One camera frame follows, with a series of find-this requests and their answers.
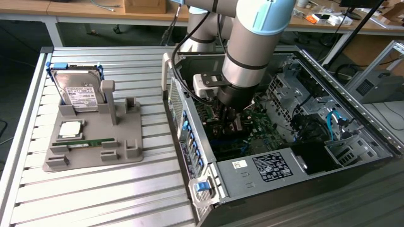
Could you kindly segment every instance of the hard drive label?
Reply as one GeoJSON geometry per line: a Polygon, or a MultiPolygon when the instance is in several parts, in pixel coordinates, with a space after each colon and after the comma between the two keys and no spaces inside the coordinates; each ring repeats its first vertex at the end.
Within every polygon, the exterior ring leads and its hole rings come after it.
{"type": "Polygon", "coordinates": [[[75,108],[97,107],[93,87],[67,87],[65,90],[75,108]]]}
{"type": "Polygon", "coordinates": [[[275,181],[293,175],[284,157],[279,152],[260,157],[253,157],[252,161],[265,182],[275,181]]]}

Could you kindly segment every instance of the metal workbench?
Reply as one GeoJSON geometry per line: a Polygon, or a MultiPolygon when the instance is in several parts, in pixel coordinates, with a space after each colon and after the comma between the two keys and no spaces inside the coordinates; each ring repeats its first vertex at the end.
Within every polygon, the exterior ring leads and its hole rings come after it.
{"type": "MultiPolygon", "coordinates": [[[[40,54],[0,182],[1,227],[195,226],[161,100],[161,59],[168,51],[165,47],[56,48],[53,53],[40,54]],[[43,172],[59,102],[44,72],[47,61],[100,62],[105,79],[116,81],[115,99],[137,96],[143,162],[43,172]]],[[[347,187],[225,227],[400,227],[403,197],[400,160],[347,187]]]]}

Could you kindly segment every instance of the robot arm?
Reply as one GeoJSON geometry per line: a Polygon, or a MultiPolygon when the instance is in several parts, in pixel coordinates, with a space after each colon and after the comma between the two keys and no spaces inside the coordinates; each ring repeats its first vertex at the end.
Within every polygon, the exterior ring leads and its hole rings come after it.
{"type": "Polygon", "coordinates": [[[251,104],[296,0],[172,0],[233,19],[220,87],[220,102],[240,113],[251,104]]]}

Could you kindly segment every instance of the aluminum slotted table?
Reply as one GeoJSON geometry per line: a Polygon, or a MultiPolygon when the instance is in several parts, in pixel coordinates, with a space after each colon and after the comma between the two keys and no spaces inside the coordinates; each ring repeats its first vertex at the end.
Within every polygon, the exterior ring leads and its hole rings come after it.
{"type": "Polygon", "coordinates": [[[161,59],[168,51],[165,47],[56,48],[40,54],[9,154],[16,158],[9,158],[3,174],[8,179],[1,184],[8,182],[9,187],[1,187],[8,197],[1,227],[195,226],[161,99],[161,59]],[[143,116],[141,162],[43,171],[60,101],[44,70],[48,61],[100,62],[105,79],[116,82],[115,100],[136,96],[143,116]]]}

